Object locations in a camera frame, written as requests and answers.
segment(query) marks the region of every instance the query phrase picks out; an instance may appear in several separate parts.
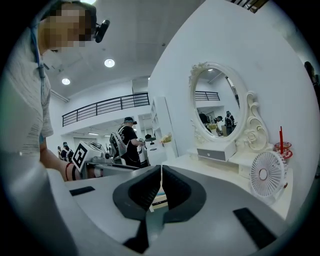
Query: white table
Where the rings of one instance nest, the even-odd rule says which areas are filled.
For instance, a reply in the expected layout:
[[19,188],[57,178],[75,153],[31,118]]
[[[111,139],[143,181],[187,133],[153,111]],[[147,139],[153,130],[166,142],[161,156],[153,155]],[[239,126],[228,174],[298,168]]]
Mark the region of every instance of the white table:
[[[204,159],[199,161],[193,158],[191,158],[189,154],[185,154],[176,158],[175,160],[164,161],[162,164],[187,169],[199,174],[228,181],[251,193],[250,180],[238,174],[237,165],[230,165],[223,162],[221,162],[221,164],[217,164],[216,162],[213,163],[210,160]],[[293,170],[291,168],[289,168],[287,171],[286,182],[288,185],[284,189],[280,198],[274,204],[270,205],[271,209],[278,213],[284,220],[287,218],[292,197],[294,180]]]

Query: balcony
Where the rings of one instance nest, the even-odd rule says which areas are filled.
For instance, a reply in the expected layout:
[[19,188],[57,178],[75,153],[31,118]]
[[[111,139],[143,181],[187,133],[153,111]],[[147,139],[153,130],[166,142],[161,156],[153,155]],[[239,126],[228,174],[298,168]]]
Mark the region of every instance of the balcony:
[[213,91],[201,91],[196,90],[194,93],[194,99],[198,101],[220,101],[219,95],[217,92]]
[[105,113],[146,105],[150,105],[147,92],[110,98],[80,107],[64,114],[62,116],[62,126],[65,127],[75,122]]

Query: lanyard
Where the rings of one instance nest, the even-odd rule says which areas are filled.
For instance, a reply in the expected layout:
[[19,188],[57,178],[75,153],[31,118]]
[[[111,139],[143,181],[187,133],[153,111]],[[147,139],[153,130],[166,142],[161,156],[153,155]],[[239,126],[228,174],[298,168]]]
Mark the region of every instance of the lanyard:
[[[40,54],[39,54],[39,50],[38,50],[38,42],[37,42],[37,37],[36,37],[36,29],[38,26],[33,26],[30,27],[31,30],[31,38],[32,38],[32,42],[34,44],[34,48],[35,48],[35,56],[36,56],[36,62],[38,63],[38,69],[39,69],[39,75],[40,75],[40,80],[41,80],[41,106],[42,106],[42,101],[45,98],[43,93],[44,93],[44,87],[45,87],[45,70],[44,70],[44,65],[40,59]],[[42,144],[44,142],[44,137],[42,136],[42,134],[40,133],[39,136],[39,144]]]

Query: baseball cap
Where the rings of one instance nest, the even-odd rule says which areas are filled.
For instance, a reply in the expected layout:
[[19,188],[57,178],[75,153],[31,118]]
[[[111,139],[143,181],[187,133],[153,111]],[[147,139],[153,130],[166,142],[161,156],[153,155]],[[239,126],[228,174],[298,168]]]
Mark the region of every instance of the baseball cap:
[[130,116],[126,117],[126,118],[124,119],[124,122],[132,122],[134,125],[137,124],[137,122],[136,122],[132,117],[130,117]]
[[134,122],[134,119],[129,116],[129,117],[126,117],[126,118],[124,119],[124,121],[125,121],[125,122]]

